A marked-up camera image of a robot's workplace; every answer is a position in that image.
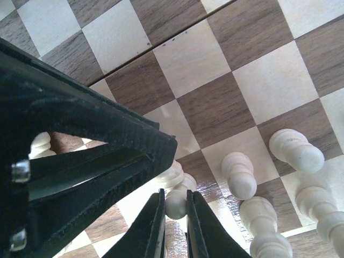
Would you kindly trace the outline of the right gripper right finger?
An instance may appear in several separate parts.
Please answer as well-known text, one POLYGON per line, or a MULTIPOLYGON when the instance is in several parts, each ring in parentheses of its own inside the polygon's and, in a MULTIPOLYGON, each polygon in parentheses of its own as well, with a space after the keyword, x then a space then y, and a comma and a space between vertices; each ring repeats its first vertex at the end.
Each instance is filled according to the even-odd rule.
POLYGON ((188 257, 250 257, 198 191, 187 191, 187 229, 188 257))

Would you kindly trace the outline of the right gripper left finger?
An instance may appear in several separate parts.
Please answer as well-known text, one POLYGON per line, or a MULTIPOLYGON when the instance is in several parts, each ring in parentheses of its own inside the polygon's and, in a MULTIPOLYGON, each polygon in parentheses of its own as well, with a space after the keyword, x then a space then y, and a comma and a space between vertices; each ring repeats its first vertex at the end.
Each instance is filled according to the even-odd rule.
POLYGON ((104 257, 164 257, 165 193, 153 193, 128 231, 104 257))

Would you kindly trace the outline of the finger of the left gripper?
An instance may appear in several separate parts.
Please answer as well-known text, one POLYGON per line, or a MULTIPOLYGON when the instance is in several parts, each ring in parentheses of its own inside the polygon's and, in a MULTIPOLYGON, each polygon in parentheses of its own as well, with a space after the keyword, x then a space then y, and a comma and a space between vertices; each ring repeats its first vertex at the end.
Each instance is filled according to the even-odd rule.
POLYGON ((52 257, 167 170, 174 136, 1 40, 1 257, 52 257), (100 141, 30 159, 43 132, 100 141))

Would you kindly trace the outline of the white pawn gripped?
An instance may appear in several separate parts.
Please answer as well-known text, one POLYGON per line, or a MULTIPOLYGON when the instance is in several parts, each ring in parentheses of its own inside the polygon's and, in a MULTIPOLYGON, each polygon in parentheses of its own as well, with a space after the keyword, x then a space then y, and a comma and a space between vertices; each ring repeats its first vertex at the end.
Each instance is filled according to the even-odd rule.
POLYGON ((193 176, 183 171, 176 160, 170 168, 158 175, 154 181, 168 191, 165 200, 166 215, 170 219, 179 220, 187 214, 187 191, 196 191, 197 182, 193 176))

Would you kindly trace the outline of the white chess pieces pile lower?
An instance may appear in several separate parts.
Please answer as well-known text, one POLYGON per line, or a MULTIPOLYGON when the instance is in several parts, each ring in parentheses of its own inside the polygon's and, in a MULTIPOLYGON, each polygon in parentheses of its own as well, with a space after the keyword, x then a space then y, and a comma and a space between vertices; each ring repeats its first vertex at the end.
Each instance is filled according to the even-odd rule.
POLYGON ((28 155, 29 159, 33 160, 52 155, 56 155, 56 152, 51 150, 50 135, 48 132, 38 134, 31 143, 31 152, 28 155))

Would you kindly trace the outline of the wooden chess board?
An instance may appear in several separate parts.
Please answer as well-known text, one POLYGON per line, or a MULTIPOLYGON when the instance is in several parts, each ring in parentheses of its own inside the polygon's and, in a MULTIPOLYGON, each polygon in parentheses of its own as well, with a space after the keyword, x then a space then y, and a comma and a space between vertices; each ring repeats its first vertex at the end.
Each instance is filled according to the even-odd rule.
POLYGON ((343 209, 343 1, 1 1, 1 38, 160 124, 175 158, 243 247, 220 173, 246 154, 294 257, 336 257, 295 205, 304 175, 270 137, 292 128, 325 156, 314 177, 343 209))

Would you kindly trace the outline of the white standing piece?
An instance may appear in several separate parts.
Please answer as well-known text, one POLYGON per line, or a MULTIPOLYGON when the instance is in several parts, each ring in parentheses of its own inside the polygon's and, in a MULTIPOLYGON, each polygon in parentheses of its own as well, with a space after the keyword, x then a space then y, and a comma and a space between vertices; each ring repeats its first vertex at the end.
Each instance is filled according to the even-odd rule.
POLYGON ((252 257, 293 257, 289 241, 277 232, 277 214, 265 198, 255 196, 239 207, 239 215, 246 230, 252 235, 252 257))
POLYGON ((307 187, 296 195, 296 205, 302 215, 317 222, 320 238, 343 257, 343 212, 338 210, 332 195, 321 187, 307 187))

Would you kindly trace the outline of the white pawn near corner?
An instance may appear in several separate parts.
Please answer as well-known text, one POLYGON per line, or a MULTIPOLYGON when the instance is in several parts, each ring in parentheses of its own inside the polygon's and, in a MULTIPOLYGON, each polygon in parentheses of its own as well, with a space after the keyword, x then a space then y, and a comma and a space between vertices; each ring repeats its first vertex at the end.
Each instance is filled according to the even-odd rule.
POLYGON ((231 152, 221 162, 221 174, 227 181, 229 191, 239 200, 252 198, 257 190, 254 167, 244 153, 231 152))

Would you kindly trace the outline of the white standing pawn front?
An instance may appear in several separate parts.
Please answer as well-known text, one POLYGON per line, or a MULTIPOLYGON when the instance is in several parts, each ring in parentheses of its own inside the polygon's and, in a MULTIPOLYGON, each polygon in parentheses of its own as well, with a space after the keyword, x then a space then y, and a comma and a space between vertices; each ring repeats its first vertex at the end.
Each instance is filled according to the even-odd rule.
POLYGON ((285 128, 275 132, 269 140, 269 148, 278 160, 296 171, 316 173, 325 163, 322 151, 294 129, 285 128))

